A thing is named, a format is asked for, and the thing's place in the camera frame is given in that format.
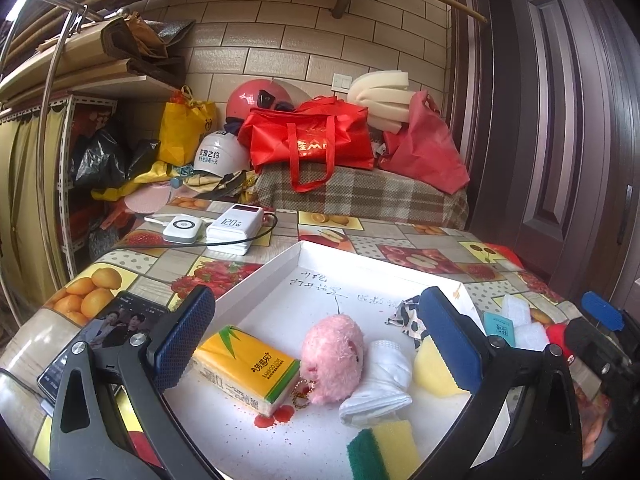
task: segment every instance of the phone screen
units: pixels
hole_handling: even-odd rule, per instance
[[[53,359],[38,377],[38,385],[55,403],[66,356],[75,342],[86,341],[92,349],[122,346],[136,333],[149,333],[158,320],[168,312],[167,307],[158,303],[130,292],[119,292]]]

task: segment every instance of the yellow bag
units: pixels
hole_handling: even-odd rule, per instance
[[[178,172],[174,168],[163,162],[156,160],[149,171],[139,174],[133,179],[136,184],[147,184],[149,182],[165,182],[171,180],[174,176],[178,176]]]
[[[140,187],[140,184],[129,180],[120,187],[108,187],[107,189],[92,189],[91,198],[94,200],[106,200],[107,202],[116,202],[123,196],[130,195]]]
[[[193,162],[202,136],[209,133],[216,120],[216,105],[209,101],[196,101],[188,86],[182,87],[186,104],[164,105],[160,125],[158,159],[174,166]]]

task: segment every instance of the table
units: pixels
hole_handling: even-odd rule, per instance
[[[159,213],[187,213],[214,219],[231,206],[227,202],[178,197]],[[97,268],[110,267],[121,277],[118,287],[111,289],[113,294],[128,290],[174,308],[197,282],[208,283],[218,297],[260,264],[299,240],[309,240],[465,283],[479,313],[499,313],[504,295],[511,294],[526,300],[532,318],[543,324],[566,322],[581,316],[574,304],[560,298],[545,283],[524,270],[514,255],[500,247],[482,243],[469,232],[375,219],[329,217],[294,210],[277,210],[275,213],[277,227],[270,235],[256,240],[244,256],[232,256],[208,248],[128,250],[127,244],[162,243],[159,233],[163,227],[145,222],[127,235],[117,249],[98,259],[78,277],[91,276]],[[375,304],[376,298],[368,298],[367,301]],[[37,377],[78,333],[78,323],[88,321],[73,311],[65,317],[53,310],[54,306],[55,302],[47,302],[25,323],[0,357],[0,367],[11,371],[36,390]],[[137,421],[126,397],[119,401],[126,422],[135,425]],[[39,399],[10,378],[0,376],[0,413],[27,454],[46,468],[49,463],[50,418]]]

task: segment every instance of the patterned cloth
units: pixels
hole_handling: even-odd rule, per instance
[[[429,335],[429,331],[420,317],[420,296],[414,296],[402,301],[396,313],[386,320],[386,324],[402,327],[402,333],[414,340],[417,350],[422,340]]]
[[[324,164],[301,165],[301,182],[324,176]],[[393,222],[431,224],[463,229],[468,216],[466,192],[448,195],[428,184],[382,170],[337,166],[325,186],[307,193],[291,189],[289,165],[268,164],[255,186],[254,203]]]

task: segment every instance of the metal rod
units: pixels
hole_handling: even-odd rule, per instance
[[[11,42],[14,40],[15,33],[18,31],[17,23],[18,18],[11,24],[9,33],[6,35],[6,40],[2,46],[2,52],[0,52],[0,81],[2,81],[2,77],[4,76],[4,66],[6,64],[6,56],[9,54],[9,47],[11,47]]]
[[[36,192],[38,196],[38,220],[40,221],[40,233],[42,234],[42,243],[44,244],[44,253],[47,259],[47,266],[51,274],[51,279],[56,290],[62,287],[62,283],[58,279],[58,273],[53,264],[53,250],[49,243],[49,221],[47,219],[47,209],[45,208],[44,196],[44,143],[47,133],[47,116],[49,115],[49,100],[51,98],[51,87],[53,80],[56,78],[56,70],[60,57],[65,49],[66,38],[69,36],[71,27],[73,26],[78,12],[70,10],[66,16],[65,24],[60,32],[60,38],[53,51],[53,57],[49,64],[49,72],[44,84],[44,92],[42,93],[42,105],[40,106],[40,119],[38,120],[38,137],[36,138]]]
[[[78,14],[82,14],[84,12],[84,5],[74,2],[72,0],[42,0],[42,1],[47,2],[48,4],[53,4],[58,7],[62,7],[63,9],[74,10]],[[94,20],[94,22],[101,22],[104,19],[97,12],[93,12],[92,10],[89,10],[89,9],[87,9],[86,16],[89,19]]]
[[[12,316],[14,316],[15,322],[18,324],[18,328],[20,328],[22,326],[22,323],[20,322],[20,318],[18,317],[18,309],[15,306],[14,298],[11,295],[11,291],[4,281],[2,267],[0,267],[0,286],[2,286],[2,293],[4,294],[6,302],[9,305],[9,310],[11,311]]]

